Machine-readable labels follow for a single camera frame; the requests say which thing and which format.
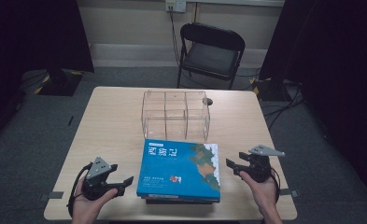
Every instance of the wooden table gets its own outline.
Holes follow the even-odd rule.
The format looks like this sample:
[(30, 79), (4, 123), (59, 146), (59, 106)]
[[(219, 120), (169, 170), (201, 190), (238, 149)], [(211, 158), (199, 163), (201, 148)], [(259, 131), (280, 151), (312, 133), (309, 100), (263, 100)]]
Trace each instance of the wooden table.
[[(248, 220), (262, 219), (249, 186), (233, 175), (226, 158), (245, 164), (238, 152), (247, 152), (258, 144), (274, 147), (256, 95), (251, 91), (206, 90), (213, 100), (209, 107), (210, 128), (207, 142), (219, 145), (220, 203), (146, 204), (136, 196), (144, 136), (141, 110), (145, 91), (193, 91), (184, 89), (149, 89), (98, 87), (93, 93), (79, 124), (72, 146), (64, 161), (53, 191), (63, 191), (62, 199), (49, 199), (44, 216), (49, 220), (70, 219), (66, 205), (78, 172), (96, 156), (108, 164), (118, 164), (107, 182), (120, 183), (134, 176), (134, 183), (123, 197), (107, 203), (98, 219), (107, 220)], [(279, 173), (281, 188), (288, 187), (277, 157), (271, 164)], [(281, 196), (277, 209), (282, 219), (297, 217), (290, 195)]]

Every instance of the book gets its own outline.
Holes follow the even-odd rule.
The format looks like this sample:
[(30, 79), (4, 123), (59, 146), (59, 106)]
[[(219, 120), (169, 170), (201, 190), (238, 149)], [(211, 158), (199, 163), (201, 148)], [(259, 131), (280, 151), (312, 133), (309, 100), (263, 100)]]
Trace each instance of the book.
[(146, 139), (136, 194), (148, 200), (218, 203), (218, 145)]

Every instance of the human hand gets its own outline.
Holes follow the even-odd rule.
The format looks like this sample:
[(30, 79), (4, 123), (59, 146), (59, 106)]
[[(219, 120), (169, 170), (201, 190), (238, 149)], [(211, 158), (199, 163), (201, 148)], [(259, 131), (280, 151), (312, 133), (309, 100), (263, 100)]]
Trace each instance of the human hand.
[(252, 189), (253, 198), (264, 217), (265, 223), (282, 223), (276, 210), (276, 185), (273, 178), (269, 177), (266, 181), (258, 183), (244, 171), (241, 171), (239, 175)]
[(90, 201), (82, 195), (81, 189), (83, 183), (84, 177), (78, 181), (78, 186), (76, 187), (75, 196), (78, 196), (73, 203), (72, 224), (92, 224), (95, 222), (104, 204), (110, 201), (117, 194), (117, 189), (111, 189), (101, 198), (95, 201)]

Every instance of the baseboard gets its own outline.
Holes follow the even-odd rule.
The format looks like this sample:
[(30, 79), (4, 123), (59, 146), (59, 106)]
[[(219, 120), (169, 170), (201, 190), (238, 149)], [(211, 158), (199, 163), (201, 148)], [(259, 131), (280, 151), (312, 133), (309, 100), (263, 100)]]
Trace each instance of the baseboard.
[[(172, 46), (90, 44), (94, 67), (177, 66)], [(246, 49), (241, 67), (259, 68), (267, 49)]]

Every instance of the chair backrest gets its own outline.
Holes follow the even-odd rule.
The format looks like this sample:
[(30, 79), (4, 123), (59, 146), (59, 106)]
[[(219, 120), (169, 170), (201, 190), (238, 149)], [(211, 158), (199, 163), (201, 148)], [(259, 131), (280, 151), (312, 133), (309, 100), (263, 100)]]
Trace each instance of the chair backrest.
[(199, 22), (187, 23), (180, 29), (182, 42), (184, 39), (204, 45), (244, 51), (244, 39), (234, 31), (224, 30), (218, 27), (202, 24)]

